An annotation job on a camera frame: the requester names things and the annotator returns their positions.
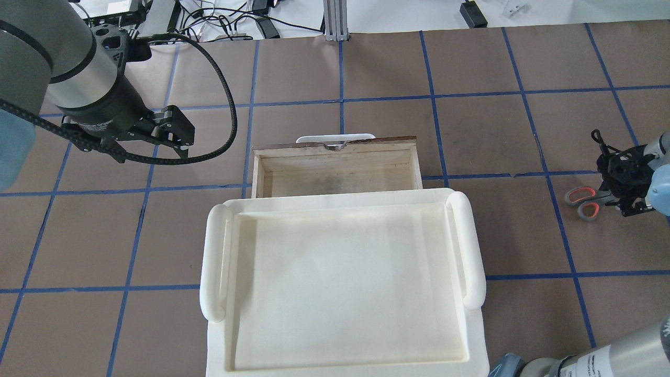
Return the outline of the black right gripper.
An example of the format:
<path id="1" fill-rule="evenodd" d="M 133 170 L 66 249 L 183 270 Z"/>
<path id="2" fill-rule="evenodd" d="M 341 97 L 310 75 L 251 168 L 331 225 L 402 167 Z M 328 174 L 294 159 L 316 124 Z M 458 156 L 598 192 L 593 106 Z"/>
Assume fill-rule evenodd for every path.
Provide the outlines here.
<path id="1" fill-rule="evenodd" d="M 601 154 L 597 170 L 601 174 L 602 191 L 610 191 L 624 217 L 653 212 L 651 201 L 646 199 L 654 170 L 650 163 L 655 152 L 645 152 L 646 144 L 618 150 L 605 143 L 600 130 L 594 129 L 591 138 L 599 145 Z"/>

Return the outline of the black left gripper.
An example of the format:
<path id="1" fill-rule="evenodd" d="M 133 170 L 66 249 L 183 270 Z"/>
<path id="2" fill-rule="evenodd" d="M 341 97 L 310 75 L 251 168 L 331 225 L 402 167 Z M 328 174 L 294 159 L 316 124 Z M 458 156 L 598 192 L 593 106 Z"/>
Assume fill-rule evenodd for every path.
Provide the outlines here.
<path id="1" fill-rule="evenodd" d="M 57 84 L 57 107 L 64 114 L 64 133 L 81 150 L 122 150 L 125 142 L 143 141 L 186 159 L 195 127 L 175 105 L 152 112 L 128 79 L 83 87 Z"/>

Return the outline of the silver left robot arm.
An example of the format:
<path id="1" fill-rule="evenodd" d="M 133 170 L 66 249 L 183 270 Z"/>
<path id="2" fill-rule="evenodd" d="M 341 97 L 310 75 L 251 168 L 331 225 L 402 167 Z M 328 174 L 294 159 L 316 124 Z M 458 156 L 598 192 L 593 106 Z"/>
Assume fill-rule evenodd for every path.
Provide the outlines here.
<path id="1" fill-rule="evenodd" d="M 189 164 L 195 129 L 175 106 L 150 110 L 125 68 L 151 58 L 149 40 L 103 24 L 89 27 L 67 1 L 2 1 L 2 190 L 34 146 L 36 128 L 124 163 L 158 164 L 124 141 L 172 148 Z"/>

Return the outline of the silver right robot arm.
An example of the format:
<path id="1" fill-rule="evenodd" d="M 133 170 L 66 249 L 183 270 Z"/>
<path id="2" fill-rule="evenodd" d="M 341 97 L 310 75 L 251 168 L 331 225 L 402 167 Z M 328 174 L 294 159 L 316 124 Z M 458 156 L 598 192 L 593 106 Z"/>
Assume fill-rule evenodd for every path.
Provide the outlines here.
<path id="1" fill-rule="evenodd" d="M 581 186 L 565 193 L 582 220 L 593 221 L 602 207 L 616 207 L 622 216 L 648 212 L 668 216 L 668 132 L 650 143 L 619 150 L 605 143 L 598 129 L 591 138 L 601 154 L 597 170 L 601 186 Z M 668 317 L 627 336 L 562 359 L 525 362 L 507 353 L 490 376 L 668 376 Z"/>

